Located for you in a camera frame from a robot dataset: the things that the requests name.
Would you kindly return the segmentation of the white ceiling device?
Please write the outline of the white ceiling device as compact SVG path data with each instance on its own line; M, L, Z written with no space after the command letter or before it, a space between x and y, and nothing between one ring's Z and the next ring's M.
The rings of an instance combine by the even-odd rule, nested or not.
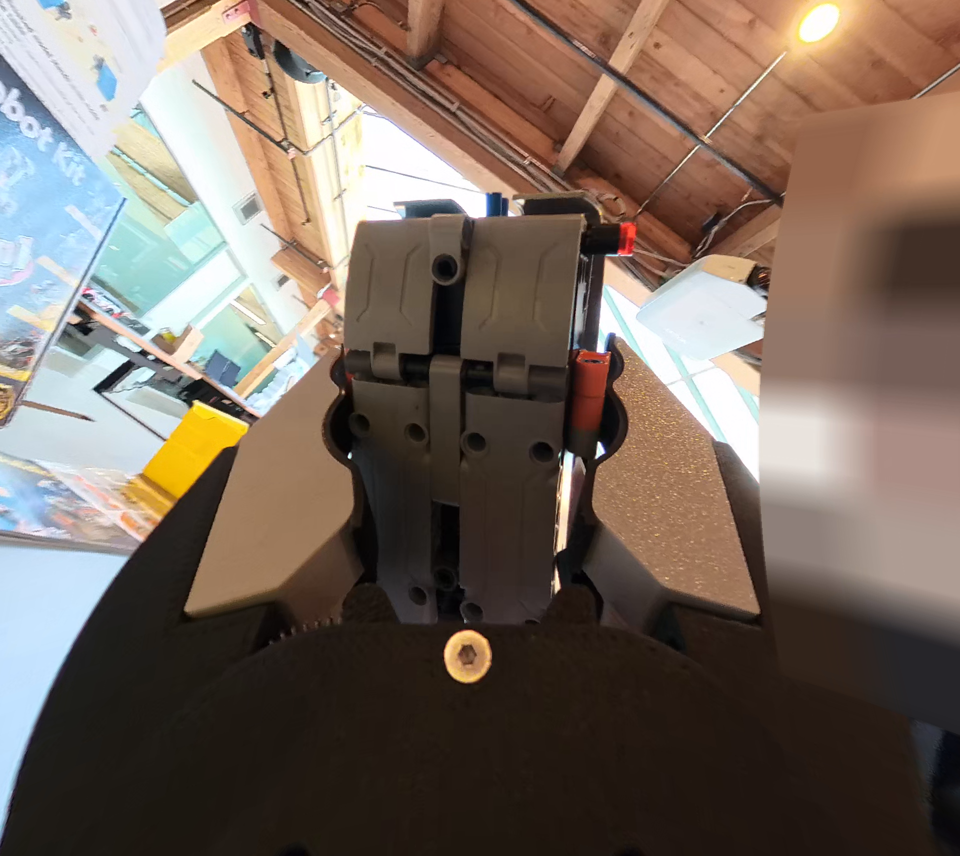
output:
M757 262L707 255L657 288L636 320L674 352L712 360L763 339L770 281Z

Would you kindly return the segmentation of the grey desk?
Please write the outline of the grey desk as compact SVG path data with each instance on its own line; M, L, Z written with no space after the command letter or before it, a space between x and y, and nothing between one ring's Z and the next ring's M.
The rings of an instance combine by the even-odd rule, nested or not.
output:
M1 546L1 822L46 696L125 555Z

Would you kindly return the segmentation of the round ceiling lamp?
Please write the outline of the round ceiling lamp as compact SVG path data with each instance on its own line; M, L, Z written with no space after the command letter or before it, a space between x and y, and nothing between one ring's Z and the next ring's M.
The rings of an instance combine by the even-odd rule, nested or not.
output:
M819 2L804 12L796 26L799 44L811 46L832 35L841 20L842 10L833 0Z

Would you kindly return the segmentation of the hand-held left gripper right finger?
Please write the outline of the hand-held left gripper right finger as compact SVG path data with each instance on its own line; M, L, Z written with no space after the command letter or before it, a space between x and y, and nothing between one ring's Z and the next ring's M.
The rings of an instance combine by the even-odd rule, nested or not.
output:
M564 585L586 589L601 624L655 624L672 606L762 618L760 489L617 336L599 445L584 470Z

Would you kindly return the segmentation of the black ceiling pipe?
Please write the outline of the black ceiling pipe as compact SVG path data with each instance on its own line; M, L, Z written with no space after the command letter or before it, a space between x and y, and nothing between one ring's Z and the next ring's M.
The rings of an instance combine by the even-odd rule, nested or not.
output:
M612 82L617 89L630 95L647 111L666 122L670 128L688 140L696 150L707 152L723 167L742 180L750 190L758 193L767 204L783 207L785 202L783 192L777 192L749 168L740 165L737 160L719 149L711 138L691 128L685 120L654 98L652 94L632 82L623 71L615 69L610 62L591 50L581 40L570 35L558 22L549 18L546 13L536 8L528 0L506 1L540 29L593 66L605 80Z

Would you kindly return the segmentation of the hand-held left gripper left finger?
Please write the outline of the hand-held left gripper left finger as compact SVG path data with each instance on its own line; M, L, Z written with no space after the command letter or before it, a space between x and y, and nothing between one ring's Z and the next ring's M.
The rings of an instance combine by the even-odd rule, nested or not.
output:
M276 606L286 620L339 620L363 574L363 485L332 420L347 400L330 350L239 443L185 602L192 618Z

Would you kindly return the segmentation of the dark printed box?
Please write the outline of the dark printed box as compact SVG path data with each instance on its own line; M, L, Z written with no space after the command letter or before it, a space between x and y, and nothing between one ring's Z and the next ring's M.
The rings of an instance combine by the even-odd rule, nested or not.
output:
M1 60L1 425L63 333L126 203Z

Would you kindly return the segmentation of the small blue printed manual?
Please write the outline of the small blue printed manual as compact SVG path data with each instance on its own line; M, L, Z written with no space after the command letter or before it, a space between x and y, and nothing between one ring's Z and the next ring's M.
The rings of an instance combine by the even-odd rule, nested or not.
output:
M2 542L127 557L170 507L119 470L1 454Z

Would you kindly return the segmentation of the black ceiling fixture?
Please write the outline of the black ceiling fixture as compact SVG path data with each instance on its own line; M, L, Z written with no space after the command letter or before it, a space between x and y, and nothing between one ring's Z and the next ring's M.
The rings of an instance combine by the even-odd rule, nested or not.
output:
M294 82L304 85L320 85L327 81L328 77L323 71L312 66L305 58L285 46L279 39L272 40L271 54L280 70Z

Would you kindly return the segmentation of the yellow plastic bin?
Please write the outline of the yellow plastic bin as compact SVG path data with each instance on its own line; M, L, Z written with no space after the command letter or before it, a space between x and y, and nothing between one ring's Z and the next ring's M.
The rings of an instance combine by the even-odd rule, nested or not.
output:
M248 430L248 423L196 402L146 464L142 475L179 499L219 454L234 447Z

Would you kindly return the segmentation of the grey building block vehicle model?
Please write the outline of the grey building block vehicle model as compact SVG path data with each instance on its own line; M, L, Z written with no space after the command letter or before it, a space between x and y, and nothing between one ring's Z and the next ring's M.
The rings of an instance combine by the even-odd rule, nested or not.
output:
M596 453L604 263L635 231L582 192L517 205L406 201L355 231L331 430L359 487L363 581L402 623L539 621L565 460Z

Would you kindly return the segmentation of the white printed box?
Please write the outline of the white printed box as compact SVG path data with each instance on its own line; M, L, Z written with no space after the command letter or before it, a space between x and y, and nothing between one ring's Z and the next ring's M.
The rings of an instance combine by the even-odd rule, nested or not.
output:
M158 74L156 0L1 0L2 59L91 157L114 145Z

